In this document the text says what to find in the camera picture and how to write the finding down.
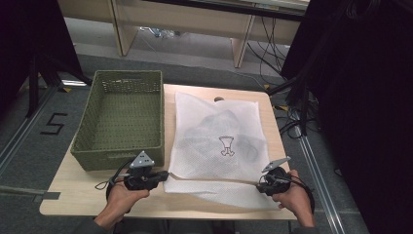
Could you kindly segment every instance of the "light wooden table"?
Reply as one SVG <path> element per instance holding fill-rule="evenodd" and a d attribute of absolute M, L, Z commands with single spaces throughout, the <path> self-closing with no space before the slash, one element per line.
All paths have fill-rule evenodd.
<path fill-rule="evenodd" d="M 250 100 L 259 103 L 264 135 L 268 141 L 271 160 L 285 157 L 282 140 L 269 97 L 265 93 L 164 85 L 165 91 L 165 165 L 158 170 L 168 170 L 170 151 L 175 134 L 176 92 L 214 100 Z M 288 165 L 282 165 L 288 171 Z M 58 192 L 57 200 L 44 200 L 40 207 L 43 215 L 98 215 L 106 204 L 105 190 L 94 188 L 113 176 L 115 171 L 85 172 L 67 150 L 48 192 Z M 151 218 L 202 218 L 202 219 L 295 219 L 290 211 L 262 211 L 220 205 L 201 200 L 189 194 L 164 192 L 160 183 L 151 195 L 135 204 L 127 216 Z"/>

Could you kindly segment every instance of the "sleeve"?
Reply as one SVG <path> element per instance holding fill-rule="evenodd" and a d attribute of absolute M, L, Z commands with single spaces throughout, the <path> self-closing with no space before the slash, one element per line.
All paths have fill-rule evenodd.
<path fill-rule="evenodd" d="M 106 234 L 107 231 L 91 218 L 85 218 L 73 231 L 73 234 Z"/>
<path fill-rule="evenodd" d="M 319 234 L 319 229 L 316 227 L 297 227 L 292 234 Z"/>

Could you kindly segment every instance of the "left hand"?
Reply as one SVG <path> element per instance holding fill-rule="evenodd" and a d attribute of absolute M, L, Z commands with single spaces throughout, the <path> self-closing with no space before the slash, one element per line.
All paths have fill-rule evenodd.
<path fill-rule="evenodd" d="M 125 213 L 142 198 L 149 196 L 148 190 L 129 191 L 123 182 L 117 182 L 110 191 L 106 207 L 94 219 L 99 226 L 110 230 L 121 221 Z"/>

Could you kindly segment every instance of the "handheld controller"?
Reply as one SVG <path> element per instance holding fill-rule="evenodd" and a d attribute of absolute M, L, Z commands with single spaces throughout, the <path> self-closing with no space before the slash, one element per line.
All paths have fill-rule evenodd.
<path fill-rule="evenodd" d="M 166 181 L 169 176 L 167 171 L 151 172 L 155 162 L 145 153 L 145 151 L 140 152 L 133 161 L 128 161 L 125 165 L 127 164 L 130 164 L 130 167 L 126 172 L 123 182 L 128 190 L 152 190 L 158 187 L 159 182 Z M 124 166 L 109 179 L 109 185 L 106 189 L 106 200 Z"/>
<path fill-rule="evenodd" d="M 289 157 L 286 157 L 284 159 L 273 161 L 269 165 L 267 165 L 267 167 L 265 167 L 265 169 L 262 171 L 262 173 L 267 172 L 266 175 L 262 176 L 264 177 L 264 182 L 261 182 L 260 179 L 255 187 L 260 193 L 265 193 L 267 196 L 271 197 L 274 194 L 286 192 L 289 189 L 291 182 L 293 182 L 306 191 L 310 199 L 312 213 L 314 213 L 315 200 L 312 190 L 300 178 L 296 178 L 299 181 L 293 180 L 290 174 L 286 173 L 283 168 L 279 167 L 279 165 L 283 164 L 289 159 Z"/>
<path fill-rule="evenodd" d="M 287 174 L 281 167 L 276 167 L 264 175 L 265 182 L 259 182 L 256 188 L 260 193 L 265 193 L 267 196 L 286 192 L 290 185 L 291 175 Z"/>

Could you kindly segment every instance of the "person's arm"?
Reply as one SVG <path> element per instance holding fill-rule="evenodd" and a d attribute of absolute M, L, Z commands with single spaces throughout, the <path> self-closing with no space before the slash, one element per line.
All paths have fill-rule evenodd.
<path fill-rule="evenodd" d="M 74 234 L 103 234 L 122 220 L 125 213 L 141 198 L 149 196 L 148 190 L 129 191 L 122 182 L 116 183 L 110 191 L 106 207 L 94 219 L 84 220 Z"/>
<path fill-rule="evenodd" d="M 300 182 L 295 178 L 298 177 L 297 171 L 292 170 L 289 174 L 292 175 L 293 180 Z M 280 209 L 287 208 L 297 217 L 301 228 L 295 229 L 293 233 L 319 233 L 311 211 L 310 199 L 304 188 L 291 182 L 289 189 L 284 193 L 274 194 L 273 200 L 280 202 Z"/>

